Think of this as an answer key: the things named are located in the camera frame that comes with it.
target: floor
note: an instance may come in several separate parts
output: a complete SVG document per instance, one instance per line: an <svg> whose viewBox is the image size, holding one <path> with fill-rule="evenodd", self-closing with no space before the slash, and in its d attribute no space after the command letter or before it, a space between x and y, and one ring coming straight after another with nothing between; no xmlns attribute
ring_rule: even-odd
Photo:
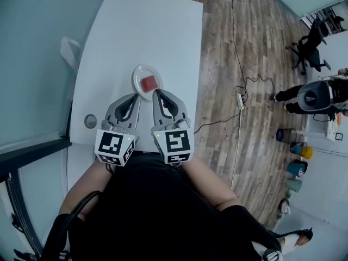
<svg viewBox="0 0 348 261"><path fill-rule="evenodd" d="M238 113L237 92L244 93L232 34L232 0L195 0L204 4L201 69L195 129L202 123ZM245 77L271 77L276 92L303 84L292 70L293 55L286 45L308 33L275 0L235 0L234 28L238 56ZM244 206L266 227L276 223L284 197L287 164L296 158L289 146L275 140L278 128L305 126L305 116L288 115L282 103L269 100L270 81L248 81L249 99L241 116L238 162L232 188ZM237 149L239 118L203 127L196 137L196 153L231 185Z"/></svg>

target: black and white marker cube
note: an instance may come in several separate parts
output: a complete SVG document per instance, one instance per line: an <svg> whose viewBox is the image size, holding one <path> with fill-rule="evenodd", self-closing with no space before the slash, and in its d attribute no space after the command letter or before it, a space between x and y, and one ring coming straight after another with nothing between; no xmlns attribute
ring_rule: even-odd
<svg viewBox="0 0 348 261"><path fill-rule="evenodd" d="M152 135L166 164L188 161L195 152L191 128L161 130L152 132Z"/></svg>
<svg viewBox="0 0 348 261"><path fill-rule="evenodd" d="M94 153L101 162L125 166L134 149L134 135L97 130Z"/></svg>

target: table leg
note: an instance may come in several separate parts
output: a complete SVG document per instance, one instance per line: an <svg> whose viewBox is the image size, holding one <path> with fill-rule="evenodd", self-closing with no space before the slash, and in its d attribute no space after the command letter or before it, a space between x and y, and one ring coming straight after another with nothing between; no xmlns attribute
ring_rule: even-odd
<svg viewBox="0 0 348 261"><path fill-rule="evenodd" d="M292 130L291 132L301 134L307 137L325 138L325 133L306 132L305 130Z"/></svg>

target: white shoe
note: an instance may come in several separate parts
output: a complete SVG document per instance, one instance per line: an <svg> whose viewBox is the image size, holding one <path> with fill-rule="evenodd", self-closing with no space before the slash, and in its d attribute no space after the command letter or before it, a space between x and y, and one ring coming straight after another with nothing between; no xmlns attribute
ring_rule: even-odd
<svg viewBox="0 0 348 261"><path fill-rule="evenodd" d="M293 114L293 113L290 113L289 110L287 109L287 104L286 104L286 103L284 104L284 109L287 111L287 113L288 113L289 115L292 115L292 114Z"/></svg>

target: yellow bin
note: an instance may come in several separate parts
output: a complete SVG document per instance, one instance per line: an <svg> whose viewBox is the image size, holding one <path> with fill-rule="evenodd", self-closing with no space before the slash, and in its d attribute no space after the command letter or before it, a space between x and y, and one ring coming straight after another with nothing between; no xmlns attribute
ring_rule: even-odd
<svg viewBox="0 0 348 261"><path fill-rule="evenodd" d="M305 159L311 159L311 157L313 155L313 148L312 147L303 147L300 155L302 157L304 157Z"/></svg>

